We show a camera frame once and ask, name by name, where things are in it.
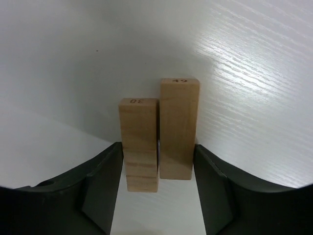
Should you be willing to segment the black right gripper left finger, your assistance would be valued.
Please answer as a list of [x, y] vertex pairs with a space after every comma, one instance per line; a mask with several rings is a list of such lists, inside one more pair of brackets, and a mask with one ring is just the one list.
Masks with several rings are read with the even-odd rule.
[[37, 186], [1, 187], [1, 234], [110, 234], [122, 165], [122, 145], [116, 142]]

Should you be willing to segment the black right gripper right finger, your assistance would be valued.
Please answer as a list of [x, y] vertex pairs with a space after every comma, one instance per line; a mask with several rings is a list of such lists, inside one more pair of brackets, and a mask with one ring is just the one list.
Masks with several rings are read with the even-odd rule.
[[194, 171], [208, 235], [311, 235], [313, 187], [275, 184], [231, 165], [200, 144]]

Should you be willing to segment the long wooden block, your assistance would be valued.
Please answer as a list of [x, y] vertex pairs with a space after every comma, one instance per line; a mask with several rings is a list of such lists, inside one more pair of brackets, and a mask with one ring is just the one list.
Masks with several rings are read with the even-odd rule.
[[167, 180], [191, 180], [200, 97], [194, 78], [164, 78], [160, 84], [159, 175]]

